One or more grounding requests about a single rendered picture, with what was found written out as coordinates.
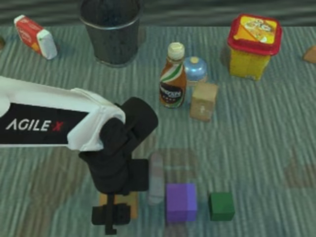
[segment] gray trash can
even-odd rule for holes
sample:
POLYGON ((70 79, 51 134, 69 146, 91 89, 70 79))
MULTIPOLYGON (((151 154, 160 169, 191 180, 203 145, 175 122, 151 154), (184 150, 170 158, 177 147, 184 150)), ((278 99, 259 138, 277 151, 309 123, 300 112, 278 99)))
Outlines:
POLYGON ((95 57, 112 67, 124 67, 138 51, 142 0, 83 0, 80 19, 85 24, 95 57))

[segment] yellow plastic box with red lid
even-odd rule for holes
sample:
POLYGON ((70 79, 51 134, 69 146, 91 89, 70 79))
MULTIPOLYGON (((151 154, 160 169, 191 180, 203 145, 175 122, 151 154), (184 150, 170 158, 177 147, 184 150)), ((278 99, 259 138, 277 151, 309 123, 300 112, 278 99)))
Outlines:
POLYGON ((241 14, 228 36, 232 76, 260 80, 271 56, 278 54, 282 28, 273 18, 241 14))

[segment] purple block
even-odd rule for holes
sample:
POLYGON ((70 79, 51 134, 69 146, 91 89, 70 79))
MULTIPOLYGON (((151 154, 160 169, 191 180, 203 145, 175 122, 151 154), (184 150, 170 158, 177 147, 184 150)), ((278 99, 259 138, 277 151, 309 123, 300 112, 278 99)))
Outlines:
POLYGON ((167 222, 194 221, 197 215, 197 197, 194 184, 166 185, 167 222))

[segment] blue object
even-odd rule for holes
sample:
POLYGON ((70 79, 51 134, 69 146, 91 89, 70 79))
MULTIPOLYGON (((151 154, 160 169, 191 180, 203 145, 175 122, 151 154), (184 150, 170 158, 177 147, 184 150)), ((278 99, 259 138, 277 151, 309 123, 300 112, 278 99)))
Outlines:
POLYGON ((201 58, 185 58, 184 67, 188 81, 199 81, 207 76, 206 62, 201 58))

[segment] bucket rim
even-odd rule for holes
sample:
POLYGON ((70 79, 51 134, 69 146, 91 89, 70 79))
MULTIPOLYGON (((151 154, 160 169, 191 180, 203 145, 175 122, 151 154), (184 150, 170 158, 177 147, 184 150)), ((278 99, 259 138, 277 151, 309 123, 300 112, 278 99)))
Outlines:
POLYGON ((138 21, 139 18, 140 18, 140 15, 141 15, 141 13, 142 13, 142 6, 140 5, 137 15, 136 15, 134 18, 132 18, 130 21, 128 21, 128 22, 126 22, 126 23, 124 23, 124 24, 119 24, 119 25, 117 25, 117 26, 102 26, 102 25, 99 25, 99 24, 91 23, 91 22, 89 22, 86 18, 84 18, 84 17, 82 16, 82 14, 81 14, 81 9, 82 9, 82 6, 83 6, 85 3, 87 3, 87 1, 88 1, 88 0, 83 0, 83 1, 81 2, 80 8, 79 8, 79 12, 80 12, 80 14, 79 14, 79 19, 80 19, 80 21, 81 21, 82 23, 84 23, 86 26, 90 26, 90 27, 93 27, 93 28, 99 29, 99 30, 119 30, 119 29, 126 28, 126 27, 128 27, 128 26, 133 25, 136 21, 138 21))

